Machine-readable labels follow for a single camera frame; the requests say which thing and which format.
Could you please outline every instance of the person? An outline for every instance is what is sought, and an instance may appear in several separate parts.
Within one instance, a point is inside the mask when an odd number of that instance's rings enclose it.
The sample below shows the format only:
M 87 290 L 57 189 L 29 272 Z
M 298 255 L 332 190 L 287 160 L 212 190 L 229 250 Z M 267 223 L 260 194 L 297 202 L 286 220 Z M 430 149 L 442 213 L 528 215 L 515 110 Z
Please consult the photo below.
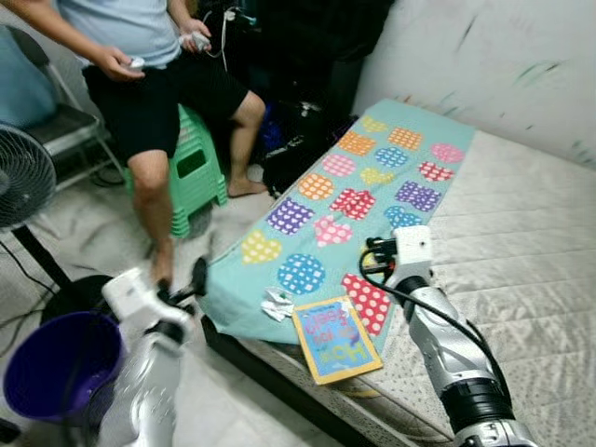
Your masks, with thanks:
M 33 28 L 72 50 L 84 64 L 83 76 L 134 180 L 134 208 L 156 244 L 153 279 L 172 282 L 173 242 L 169 164 L 179 134 L 178 103 L 211 119 L 231 119 L 230 197 L 258 194 L 249 180 L 252 146 L 264 103 L 221 65 L 199 54 L 180 34 L 210 31 L 191 18 L 184 0 L 0 0 Z M 128 68 L 144 59 L 141 72 Z

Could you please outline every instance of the children's book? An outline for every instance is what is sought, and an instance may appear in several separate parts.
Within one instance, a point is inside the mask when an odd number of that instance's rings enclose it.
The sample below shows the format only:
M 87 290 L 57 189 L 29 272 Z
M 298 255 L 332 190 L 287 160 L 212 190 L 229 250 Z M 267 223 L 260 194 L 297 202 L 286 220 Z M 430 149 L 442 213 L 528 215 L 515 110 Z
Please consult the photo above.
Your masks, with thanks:
M 347 296 L 298 306 L 291 317 L 318 385 L 383 367 Z

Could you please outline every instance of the fan grille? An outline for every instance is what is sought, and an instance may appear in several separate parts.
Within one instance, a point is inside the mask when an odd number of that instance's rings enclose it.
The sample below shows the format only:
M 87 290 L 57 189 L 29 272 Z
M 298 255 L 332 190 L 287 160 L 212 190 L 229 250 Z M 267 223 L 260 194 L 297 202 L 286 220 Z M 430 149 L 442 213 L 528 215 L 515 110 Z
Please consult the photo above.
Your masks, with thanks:
M 0 231 L 23 225 L 56 189 L 56 172 L 44 146 L 0 123 Z

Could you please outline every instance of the trash bin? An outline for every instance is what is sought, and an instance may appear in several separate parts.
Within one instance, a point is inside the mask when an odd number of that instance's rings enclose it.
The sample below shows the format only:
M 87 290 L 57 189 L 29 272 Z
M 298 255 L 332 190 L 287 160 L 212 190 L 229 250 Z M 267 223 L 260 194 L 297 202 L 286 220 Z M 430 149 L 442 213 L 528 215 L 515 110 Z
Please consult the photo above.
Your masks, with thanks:
M 102 314 L 54 318 L 33 332 L 10 360 L 4 379 L 7 403 L 30 419 L 60 422 L 67 417 L 80 426 L 91 395 L 113 385 L 125 352 L 117 325 Z M 102 402 L 103 413 L 110 403 Z M 103 413 L 94 408 L 98 420 L 91 423 L 98 423 Z

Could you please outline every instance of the hand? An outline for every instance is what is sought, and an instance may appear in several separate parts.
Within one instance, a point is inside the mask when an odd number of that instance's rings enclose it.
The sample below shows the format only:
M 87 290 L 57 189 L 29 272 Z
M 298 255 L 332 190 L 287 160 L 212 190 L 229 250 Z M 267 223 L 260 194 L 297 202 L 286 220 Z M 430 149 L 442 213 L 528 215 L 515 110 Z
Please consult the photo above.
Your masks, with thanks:
M 211 38 L 211 31 L 209 31 L 207 25 L 203 23 L 201 20 L 189 19 L 180 26 L 180 33 L 182 35 L 192 34 L 194 31 L 203 34 L 205 37 Z M 183 48 L 186 51 L 190 51 L 191 53 L 198 53 L 198 48 L 196 47 L 195 40 L 192 38 L 183 40 Z M 207 45 L 203 49 L 205 51 L 210 51 L 211 45 Z
M 130 61 L 130 57 L 116 47 L 101 47 L 98 55 L 92 60 L 113 81 L 131 82 L 143 79 L 145 73 L 135 72 L 121 65 L 130 64 Z

